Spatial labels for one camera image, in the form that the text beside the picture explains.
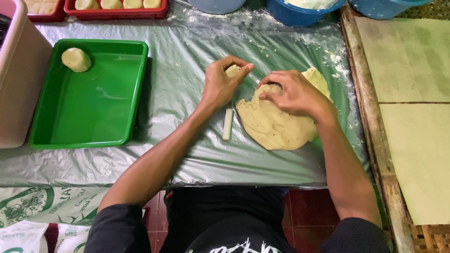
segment red tile floor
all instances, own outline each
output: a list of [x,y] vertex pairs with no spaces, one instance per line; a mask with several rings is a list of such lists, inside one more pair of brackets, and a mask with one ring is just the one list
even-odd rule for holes
[[[146,205],[144,223],[152,252],[159,253],[167,235],[164,191]],[[288,242],[301,253],[316,253],[339,222],[328,189],[290,189],[284,197],[283,229]]]

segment plastic container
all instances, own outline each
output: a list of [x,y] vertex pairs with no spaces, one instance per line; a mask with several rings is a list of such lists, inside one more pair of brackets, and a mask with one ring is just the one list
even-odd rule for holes
[[245,0],[188,0],[188,2],[206,13],[226,14],[239,9]]
[[[92,66],[77,73],[61,55],[76,47]],[[34,149],[123,146],[131,138],[149,47],[142,41],[62,39],[51,55],[30,135]]]
[[167,0],[161,0],[161,6],[154,9],[75,9],[75,0],[66,0],[64,11],[79,20],[126,19],[126,18],[165,18],[168,11]]
[[344,3],[345,0],[339,0],[330,8],[305,9],[288,4],[284,0],[267,0],[267,8],[276,20],[287,26],[307,27],[317,22],[325,14],[337,10]]
[[64,12],[64,0],[58,0],[56,7],[49,14],[28,14],[32,22],[62,22],[66,13]]
[[427,4],[430,0],[350,0],[354,9],[374,19],[388,19],[407,9]]
[[0,149],[22,145],[44,82],[52,45],[27,18],[22,0],[0,0],[12,18],[0,49]]

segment forearm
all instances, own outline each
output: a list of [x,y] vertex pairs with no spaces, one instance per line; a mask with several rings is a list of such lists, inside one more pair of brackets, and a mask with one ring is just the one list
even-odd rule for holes
[[340,219],[359,217],[381,227],[372,184],[336,116],[317,123],[325,154],[327,184]]
[[167,183],[214,112],[213,107],[200,104],[173,133],[125,170],[103,197],[98,212],[120,203],[143,207]]

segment black t-shirt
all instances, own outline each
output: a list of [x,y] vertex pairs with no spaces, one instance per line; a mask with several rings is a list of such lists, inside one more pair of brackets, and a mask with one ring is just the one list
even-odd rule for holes
[[[160,253],[296,252],[281,228],[283,198],[278,189],[183,188],[169,196],[169,228]],[[141,220],[142,211],[135,205],[103,209],[92,224],[85,253],[151,252]],[[338,224],[320,252],[389,250],[383,231],[375,224],[347,218]]]

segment beige plastic bin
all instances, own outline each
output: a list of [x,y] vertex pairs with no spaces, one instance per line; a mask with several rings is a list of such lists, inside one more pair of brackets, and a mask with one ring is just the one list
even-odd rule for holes
[[22,145],[44,82],[52,45],[27,18],[22,0],[0,0],[12,18],[0,49],[0,149]]

